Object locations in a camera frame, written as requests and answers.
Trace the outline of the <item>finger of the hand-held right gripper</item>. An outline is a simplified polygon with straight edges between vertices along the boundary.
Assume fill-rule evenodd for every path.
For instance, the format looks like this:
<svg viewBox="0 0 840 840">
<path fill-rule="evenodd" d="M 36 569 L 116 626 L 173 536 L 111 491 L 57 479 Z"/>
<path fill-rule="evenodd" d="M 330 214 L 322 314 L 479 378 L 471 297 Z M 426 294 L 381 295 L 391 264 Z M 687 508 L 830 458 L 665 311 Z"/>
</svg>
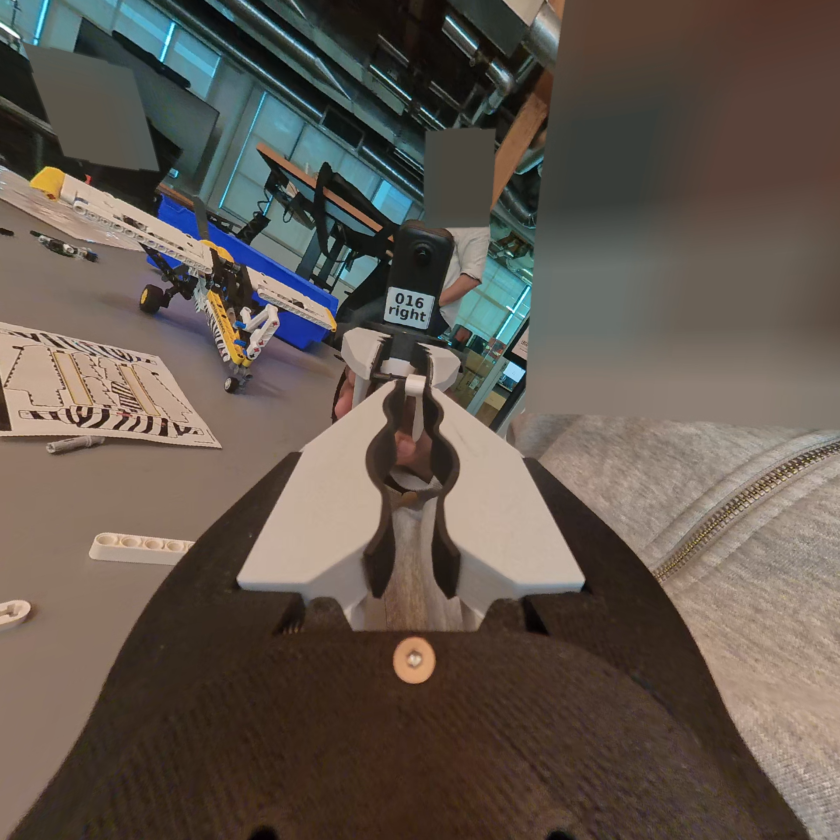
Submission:
<svg viewBox="0 0 840 840">
<path fill-rule="evenodd" d="M 342 358 L 345 368 L 349 367 L 355 374 L 352 408 L 382 388 L 383 381 L 377 381 L 374 373 L 380 369 L 382 345 L 388 339 L 382 331 L 365 328 L 354 328 L 344 334 Z"/>
<path fill-rule="evenodd" d="M 427 384 L 446 392 L 455 383 L 459 376 L 461 359 L 452 350 L 427 346 Z"/>
</svg>

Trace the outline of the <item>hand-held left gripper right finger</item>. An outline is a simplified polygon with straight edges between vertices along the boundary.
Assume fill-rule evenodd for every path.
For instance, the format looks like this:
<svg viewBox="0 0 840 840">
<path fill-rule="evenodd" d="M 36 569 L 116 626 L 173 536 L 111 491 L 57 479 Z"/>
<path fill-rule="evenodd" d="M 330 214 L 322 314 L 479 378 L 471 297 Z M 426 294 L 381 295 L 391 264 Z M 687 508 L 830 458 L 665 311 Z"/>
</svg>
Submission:
<svg viewBox="0 0 840 840">
<path fill-rule="evenodd" d="M 581 592 L 585 576 L 519 452 L 438 388 L 423 394 L 437 497 L 434 578 L 475 631 L 490 606 Z"/>
</svg>

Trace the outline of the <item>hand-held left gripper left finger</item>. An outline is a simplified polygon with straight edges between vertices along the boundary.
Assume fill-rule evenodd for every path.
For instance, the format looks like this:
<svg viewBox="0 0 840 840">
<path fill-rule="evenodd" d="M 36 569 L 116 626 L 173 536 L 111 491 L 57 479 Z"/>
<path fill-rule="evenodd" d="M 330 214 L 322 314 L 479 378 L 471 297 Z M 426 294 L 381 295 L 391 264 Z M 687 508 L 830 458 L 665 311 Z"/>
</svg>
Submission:
<svg viewBox="0 0 840 840">
<path fill-rule="evenodd" d="M 241 589 L 299 594 L 306 604 L 331 597 L 352 629 L 364 628 L 373 591 L 364 552 L 390 521 L 366 456 L 379 433 L 394 444 L 385 406 L 396 399 L 399 425 L 404 396 L 402 383 L 389 382 L 305 445 L 237 575 Z"/>
</svg>

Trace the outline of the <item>thin white lego liftarm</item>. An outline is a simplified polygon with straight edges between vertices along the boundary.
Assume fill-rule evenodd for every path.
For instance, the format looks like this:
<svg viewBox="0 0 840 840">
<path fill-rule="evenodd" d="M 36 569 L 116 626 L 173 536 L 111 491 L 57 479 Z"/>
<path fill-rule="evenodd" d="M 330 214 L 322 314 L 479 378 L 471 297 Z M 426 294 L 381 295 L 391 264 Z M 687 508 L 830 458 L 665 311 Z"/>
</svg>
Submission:
<svg viewBox="0 0 840 840">
<path fill-rule="evenodd" d="M 416 443 L 424 434 L 424 394 L 426 379 L 420 374 L 410 374 L 405 379 L 406 401 L 413 400 L 412 439 Z"/>
</svg>

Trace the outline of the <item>white five-hole lego beam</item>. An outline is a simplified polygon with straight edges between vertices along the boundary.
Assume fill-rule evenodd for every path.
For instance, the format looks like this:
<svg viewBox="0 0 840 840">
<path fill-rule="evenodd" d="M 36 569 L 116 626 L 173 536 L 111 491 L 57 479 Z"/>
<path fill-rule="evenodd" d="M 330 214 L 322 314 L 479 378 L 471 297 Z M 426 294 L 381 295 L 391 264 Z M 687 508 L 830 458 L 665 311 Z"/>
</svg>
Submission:
<svg viewBox="0 0 840 840">
<path fill-rule="evenodd" d="M 174 566 L 193 547 L 193 541 L 163 539 L 120 532 L 101 532 L 89 549 L 97 561 Z"/>
</svg>

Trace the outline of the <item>white yellow lego plane model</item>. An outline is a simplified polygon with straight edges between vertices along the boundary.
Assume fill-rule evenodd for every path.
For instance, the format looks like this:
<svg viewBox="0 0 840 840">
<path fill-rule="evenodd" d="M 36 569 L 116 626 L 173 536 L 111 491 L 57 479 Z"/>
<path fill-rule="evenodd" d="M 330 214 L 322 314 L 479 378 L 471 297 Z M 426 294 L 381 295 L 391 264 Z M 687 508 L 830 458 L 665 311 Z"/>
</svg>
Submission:
<svg viewBox="0 0 840 840">
<path fill-rule="evenodd" d="M 171 288 L 147 285 L 140 309 L 155 314 L 179 295 L 195 303 L 206 317 L 222 362 L 232 374 L 224 389 L 236 393 L 253 375 L 250 366 L 289 312 L 331 333 L 337 324 L 331 311 L 278 280 L 242 264 L 208 237 L 207 223 L 195 239 L 134 206 L 81 182 L 54 167 L 42 169 L 31 181 L 52 201 L 63 202 L 101 228 L 137 242 Z"/>
</svg>

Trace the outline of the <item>small dark lego parts cluster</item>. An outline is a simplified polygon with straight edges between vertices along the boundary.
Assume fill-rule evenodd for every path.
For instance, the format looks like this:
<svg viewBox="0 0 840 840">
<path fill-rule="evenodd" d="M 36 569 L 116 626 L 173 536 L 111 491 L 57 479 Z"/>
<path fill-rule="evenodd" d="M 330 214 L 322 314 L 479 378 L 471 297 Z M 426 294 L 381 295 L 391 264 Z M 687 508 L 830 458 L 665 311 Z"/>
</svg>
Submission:
<svg viewBox="0 0 840 840">
<path fill-rule="evenodd" d="M 50 237 L 38 231 L 29 232 L 37 241 L 50 252 L 70 259 L 83 259 L 90 263 L 98 262 L 98 254 L 86 247 L 74 246 L 61 239 Z"/>
</svg>

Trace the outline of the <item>person's right hand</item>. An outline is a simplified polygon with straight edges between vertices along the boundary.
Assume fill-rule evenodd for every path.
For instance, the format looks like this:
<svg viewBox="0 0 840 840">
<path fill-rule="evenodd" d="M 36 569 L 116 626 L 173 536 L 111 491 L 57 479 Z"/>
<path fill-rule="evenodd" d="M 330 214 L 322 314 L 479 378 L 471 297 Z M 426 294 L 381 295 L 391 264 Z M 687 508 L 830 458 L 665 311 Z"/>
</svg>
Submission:
<svg viewBox="0 0 840 840">
<path fill-rule="evenodd" d="M 333 421 L 341 419 L 353 407 L 355 374 L 346 367 L 332 413 Z M 416 413 L 416 399 L 407 397 L 403 406 L 403 416 L 398 430 L 395 432 L 395 466 L 413 473 L 426 483 L 431 482 L 434 472 L 431 466 L 433 441 L 426 432 L 422 432 L 415 439 L 413 437 L 414 419 Z"/>
</svg>

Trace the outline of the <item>wooden standing desk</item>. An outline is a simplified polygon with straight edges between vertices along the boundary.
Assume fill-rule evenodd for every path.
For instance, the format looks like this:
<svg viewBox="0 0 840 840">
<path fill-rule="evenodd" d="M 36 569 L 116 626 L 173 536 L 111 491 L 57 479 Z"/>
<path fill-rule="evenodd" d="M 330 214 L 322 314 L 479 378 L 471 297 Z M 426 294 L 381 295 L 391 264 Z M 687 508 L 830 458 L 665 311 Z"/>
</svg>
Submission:
<svg viewBox="0 0 840 840">
<path fill-rule="evenodd" d="M 285 217 L 311 223 L 312 236 L 296 268 L 300 277 L 331 291 L 330 273 L 344 249 L 348 249 L 350 261 L 370 257 L 379 265 L 390 265 L 398 224 L 352 183 L 328 163 L 311 175 L 266 143 L 257 143 L 256 150 L 270 170 L 265 190 L 283 206 Z"/>
</svg>

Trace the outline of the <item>blue plastic bin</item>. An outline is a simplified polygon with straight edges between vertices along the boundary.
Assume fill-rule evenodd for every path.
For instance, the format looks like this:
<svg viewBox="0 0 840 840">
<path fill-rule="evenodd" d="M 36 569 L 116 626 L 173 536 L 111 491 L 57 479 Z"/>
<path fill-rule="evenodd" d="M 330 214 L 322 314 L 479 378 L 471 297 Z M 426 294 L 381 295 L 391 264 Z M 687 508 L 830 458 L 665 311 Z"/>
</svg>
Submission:
<svg viewBox="0 0 840 840">
<path fill-rule="evenodd" d="M 193 211 L 175 203 L 167 196 L 161 198 L 157 217 L 161 221 L 178 228 L 184 234 L 194 238 L 198 237 L 198 228 Z M 280 281 L 297 293 L 329 309 L 332 314 L 335 314 L 338 310 L 339 301 L 329 292 L 315 286 L 293 270 L 277 263 L 269 256 L 263 255 L 255 248 L 244 244 L 235 236 L 225 233 L 215 225 L 210 224 L 208 230 L 210 241 L 225 249 L 234 258 L 234 262 L 258 270 L 268 277 Z M 317 324 L 303 317 L 284 312 L 280 315 L 280 325 L 276 331 L 276 337 L 300 350 L 306 350 L 311 343 L 324 341 L 328 333 L 328 329 L 320 328 Z"/>
</svg>

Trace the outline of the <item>zebra striped sticker sheet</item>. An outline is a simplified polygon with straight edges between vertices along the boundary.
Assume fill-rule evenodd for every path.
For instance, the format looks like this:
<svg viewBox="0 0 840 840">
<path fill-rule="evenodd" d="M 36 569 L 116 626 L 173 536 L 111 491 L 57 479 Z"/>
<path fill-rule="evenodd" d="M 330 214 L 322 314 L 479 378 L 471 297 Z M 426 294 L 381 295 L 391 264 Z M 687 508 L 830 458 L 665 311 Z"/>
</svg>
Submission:
<svg viewBox="0 0 840 840">
<path fill-rule="evenodd" d="M 222 447 L 163 360 L 150 353 L 1 325 L 2 435 L 93 435 Z"/>
</svg>

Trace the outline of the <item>dark flat screen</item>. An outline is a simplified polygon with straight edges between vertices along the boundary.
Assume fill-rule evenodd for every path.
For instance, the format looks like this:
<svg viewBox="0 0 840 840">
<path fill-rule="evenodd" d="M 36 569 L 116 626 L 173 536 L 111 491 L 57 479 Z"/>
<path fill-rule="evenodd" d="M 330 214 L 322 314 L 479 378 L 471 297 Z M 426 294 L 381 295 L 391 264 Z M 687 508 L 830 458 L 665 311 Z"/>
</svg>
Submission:
<svg viewBox="0 0 840 840">
<path fill-rule="evenodd" d="M 183 76 L 161 63 L 117 31 L 107 33 L 83 18 L 74 51 L 130 68 L 143 105 L 154 128 L 181 150 L 171 168 L 178 171 L 179 188 L 199 191 L 217 141 L 218 111 L 195 95 Z"/>
</svg>

